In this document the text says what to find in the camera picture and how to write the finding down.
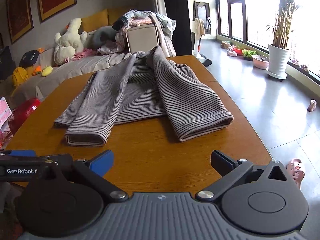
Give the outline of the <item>left red framed picture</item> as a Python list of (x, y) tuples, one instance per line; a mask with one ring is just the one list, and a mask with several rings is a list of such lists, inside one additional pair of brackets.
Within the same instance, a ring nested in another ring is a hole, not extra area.
[(15, 43), (33, 29), (30, 0), (6, 0), (10, 40)]

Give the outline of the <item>pink box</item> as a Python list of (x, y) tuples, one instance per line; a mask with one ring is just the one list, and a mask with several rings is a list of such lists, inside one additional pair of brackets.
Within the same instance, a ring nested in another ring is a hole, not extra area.
[(0, 99), (0, 127), (2, 127), (7, 119), (11, 116), (12, 111), (5, 99), (5, 97), (1, 97)]

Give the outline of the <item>pile of clothes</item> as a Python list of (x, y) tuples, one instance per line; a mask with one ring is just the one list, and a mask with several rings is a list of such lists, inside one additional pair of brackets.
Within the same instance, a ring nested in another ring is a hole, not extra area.
[(148, 51), (160, 46), (166, 57), (176, 56), (172, 36), (176, 21), (151, 11), (130, 10), (111, 25), (116, 41), (107, 41), (97, 51), (100, 54), (114, 54), (129, 51)]

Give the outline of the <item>grey striped sweater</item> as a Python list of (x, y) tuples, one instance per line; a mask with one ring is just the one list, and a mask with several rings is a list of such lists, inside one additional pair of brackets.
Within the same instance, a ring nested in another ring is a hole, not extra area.
[(98, 147), (115, 125), (163, 115), (180, 141), (223, 129), (234, 119), (188, 65), (168, 60), (156, 46), (92, 74), (54, 124), (66, 128), (67, 144)]

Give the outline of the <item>small yellow lemon toy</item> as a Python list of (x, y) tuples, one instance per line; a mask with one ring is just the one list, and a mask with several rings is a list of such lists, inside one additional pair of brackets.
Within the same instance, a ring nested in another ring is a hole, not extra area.
[(53, 72), (53, 67), (52, 66), (46, 66), (43, 71), (42, 71), (42, 77), (47, 77), (49, 74)]

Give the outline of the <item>green plant tray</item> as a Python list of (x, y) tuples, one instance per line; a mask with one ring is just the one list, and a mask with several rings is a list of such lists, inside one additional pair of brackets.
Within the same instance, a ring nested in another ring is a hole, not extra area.
[(242, 55), (243, 55), (244, 60), (253, 61), (253, 56), (256, 56), (257, 52), (253, 51), (253, 50), (249, 50), (249, 49), (244, 49), (242, 51)]

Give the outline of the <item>pink perforated slipper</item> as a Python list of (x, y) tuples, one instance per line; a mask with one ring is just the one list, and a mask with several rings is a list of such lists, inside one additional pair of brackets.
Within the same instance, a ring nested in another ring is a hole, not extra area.
[(289, 176), (293, 179), (299, 189), (301, 189), (301, 183), (305, 177), (304, 166), (302, 161), (298, 158), (292, 159), (286, 166), (286, 170)]

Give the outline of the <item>cream plush duck toy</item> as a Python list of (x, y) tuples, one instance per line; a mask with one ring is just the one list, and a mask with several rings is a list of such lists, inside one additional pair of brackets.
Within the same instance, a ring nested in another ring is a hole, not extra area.
[(87, 33), (83, 31), (79, 34), (81, 24), (81, 18), (74, 18), (63, 35), (56, 33), (54, 61), (58, 66), (64, 64), (67, 58), (71, 59), (75, 54), (83, 52)]

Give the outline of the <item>white exercise machine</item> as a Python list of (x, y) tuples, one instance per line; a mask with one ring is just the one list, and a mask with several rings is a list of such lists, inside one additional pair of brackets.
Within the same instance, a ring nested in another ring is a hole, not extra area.
[(204, 21), (200, 18), (194, 18), (191, 26), (191, 40), (193, 41), (192, 53), (205, 67), (208, 67), (212, 64), (212, 61), (200, 53), (201, 41), (204, 35)]

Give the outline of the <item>beige covered sofa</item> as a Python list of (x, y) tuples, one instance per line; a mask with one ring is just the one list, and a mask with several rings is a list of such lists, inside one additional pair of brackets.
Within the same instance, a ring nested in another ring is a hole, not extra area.
[[(75, 61), (65, 62), (58, 66), (54, 61), (54, 48), (39, 54), (36, 63), (25, 68), (29, 79), (20, 85), (13, 96), (14, 90), (12, 74), (5, 80), (1, 80), (1, 97), (5, 97), (11, 108), (16, 108), (31, 98), (45, 99), (56, 87), (63, 81), (82, 74), (91, 73), (100, 69), (108, 68), (117, 62), (129, 57), (130, 53), (114, 53), (109, 55), (98, 55), (93, 53)], [(47, 77), (41, 74), (32, 76), (32, 72), (38, 65), (43, 69), (46, 66), (52, 66), (53, 72)]]

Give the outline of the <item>grey plush pillow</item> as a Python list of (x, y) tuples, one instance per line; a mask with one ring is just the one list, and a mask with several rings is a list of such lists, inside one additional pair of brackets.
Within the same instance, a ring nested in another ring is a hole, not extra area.
[(100, 27), (95, 31), (91, 38), (91, 49), (97, 50), (103, 46), (107, 41), (116, 41), (117, 31), (112, 28), (112, 26)]

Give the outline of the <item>yellow sofa cushion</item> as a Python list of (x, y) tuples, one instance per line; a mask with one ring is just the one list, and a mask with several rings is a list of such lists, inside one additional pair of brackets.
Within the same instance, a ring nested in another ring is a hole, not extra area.
[(130, 7), (104, 9), (91, 16), (82, 18), (81, 30), (87, 33), (104, 26), (111, 26), (118, 18), (130, 10)]

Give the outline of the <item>tall bamboo plant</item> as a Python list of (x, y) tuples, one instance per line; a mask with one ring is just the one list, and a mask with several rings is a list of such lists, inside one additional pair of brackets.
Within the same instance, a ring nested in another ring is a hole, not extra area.
[(279, 7), (274, 25), (268, 25), (272, 29), (274, 47), (287, 50), (291, 21), (293, 13), (298, 9), (295, 0), (278, 0)]

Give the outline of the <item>small floor figurine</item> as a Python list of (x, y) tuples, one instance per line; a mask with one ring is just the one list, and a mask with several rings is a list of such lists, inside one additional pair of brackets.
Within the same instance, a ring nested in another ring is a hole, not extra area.
[(310, 100), (310, 104), (308, 106), (308, 112), (313, 112), (316, 109), (317, 101), (314, 99)]

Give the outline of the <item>black cap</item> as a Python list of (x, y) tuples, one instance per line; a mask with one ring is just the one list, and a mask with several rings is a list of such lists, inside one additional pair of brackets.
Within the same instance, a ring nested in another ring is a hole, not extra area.
[(30, 50), (24, 53), (20, 60), (19, 66), (24, 69), (33, 66), (36, 63), (39, 54), (40, 52), (38, 50)]

